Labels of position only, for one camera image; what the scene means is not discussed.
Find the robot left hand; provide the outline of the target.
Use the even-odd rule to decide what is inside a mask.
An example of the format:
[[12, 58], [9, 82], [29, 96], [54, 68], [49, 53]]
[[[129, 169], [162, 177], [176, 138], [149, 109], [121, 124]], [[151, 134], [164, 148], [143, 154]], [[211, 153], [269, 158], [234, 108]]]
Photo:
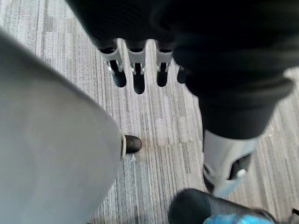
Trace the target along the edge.
[[145, 44], [156, 43], [157, 84], [177, 80], [199, 100], [203, 177], [214, 196], [246, 175], [258, 137], [294, 83], [299, 64], [296, 0], [70, 0], [114, 83], [127, 83], [117, 39], [125, 41], [134, 90], [145, 89]]

